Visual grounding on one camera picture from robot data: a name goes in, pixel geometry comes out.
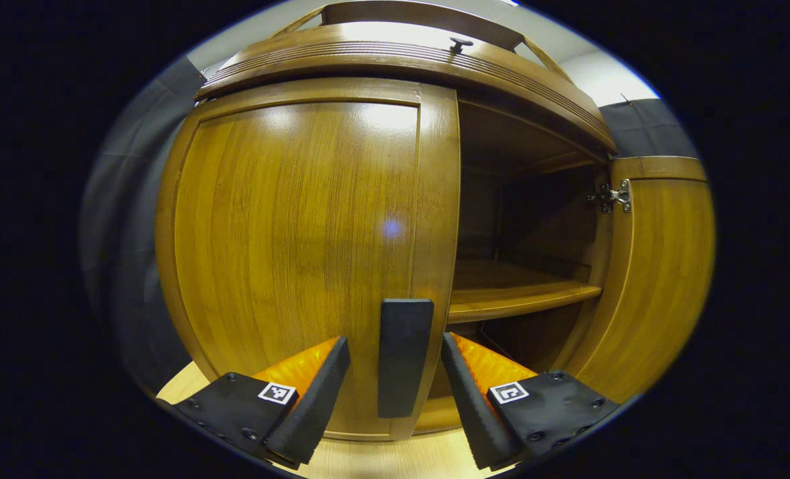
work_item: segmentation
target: closed cabinet door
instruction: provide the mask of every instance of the closed cabinet door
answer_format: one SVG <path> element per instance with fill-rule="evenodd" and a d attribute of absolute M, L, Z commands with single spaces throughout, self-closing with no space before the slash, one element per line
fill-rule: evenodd
<path fill-rule="evenodd" d="M 162 287 L 210 380 L 253 375 L 332 337 L 352 363 L 326 436 L 407 437 L 440 354 L 460 184 L 456 92 L 386 79 L 309 79 L 198 105 L 157 211 Z M 413 413 L 380 418 L 384 298 L 434 318 Z"/>

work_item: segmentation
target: open cabinet door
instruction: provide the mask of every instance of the open cabinet door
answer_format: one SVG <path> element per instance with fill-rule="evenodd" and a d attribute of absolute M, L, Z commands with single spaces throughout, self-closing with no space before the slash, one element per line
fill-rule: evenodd
<path fill-rule="evenodd" d="M 165 299 L 197 367 L 252 376 L 343 335 L 350 368 L 325 436 L 408 437 L 440 356 L 459 196 L 453 90 L 307 79 L 201 103 L 156 216 Z M 385 298 L 434 302 L 403 418 L 377 411 Z"/>

